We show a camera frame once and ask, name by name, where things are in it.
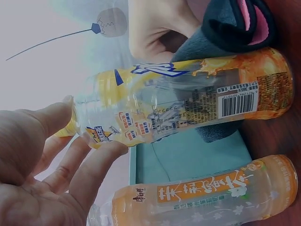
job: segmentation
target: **bottle label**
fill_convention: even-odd
[[[125,187],[112,200],[112,219],[119,226],[236,226],[280,213],[297,190],[293,165],[272,155],[205,178]]]
[[[271,48],[230,57],[140,64],[100,73],[95,80],[101,114],[114,109],[105,117],[115,116],[115,122],[89,119],[87,131],[96,143],[117,140],[134,146],[187,128],[274,118],[293,101],[288,65]]]
[[[249,184],[248,178],[250,177],[253,177],[253,174],[247,176],[242,170],[236,170],[229,174],[212,176],[188,183],[158,186],[157,201],[158,203],[184,202],[188,199],[226,191],[229,191],[233,197],[239,197],[246,194]]]

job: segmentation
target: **skin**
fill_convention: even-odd
[[[131,53],[151,63],[172,59],[174,54],[161,40],[168,32],[190,38],[200,26],[186,0],[128,0],[128,4]]]
[[[107,171],[128,148],[110,142],[82,163],[90,148],[79,137],[55,172],[35,180],[72,139],[53,136],[70,118],[71,97],[39,111],[0,111],[0,225],[86,225]]]

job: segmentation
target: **cartoon logo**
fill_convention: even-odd
[[[87,127],[86,131],[98,143],[111,141],[110,136],[112,133],[104,131],[102,126],[95,126],[94,129]]]
[[[131,71],[132,74],[145,74],[148,72],[154,72],[168,77],[177,77],[188,73],[188,71],[176,71],[173,63],[139,64],[135,65],[135,67],[136,68]]]
[[[113,126],[110,126],[110,130],[113,134],[120,134],[120,132]]]

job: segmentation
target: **nutrition label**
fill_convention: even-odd
[[[192,91],[188,100],[153,105],[151,126],[158,133],[217,119],[216,91],[207,87]]]

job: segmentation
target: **yellow bottle label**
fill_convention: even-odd
[[[283,56],[271,48],[220,58],[140,64],[94,77],[100,117],[92,146],[150,143],[183,129],[282,115],[293,101]]]

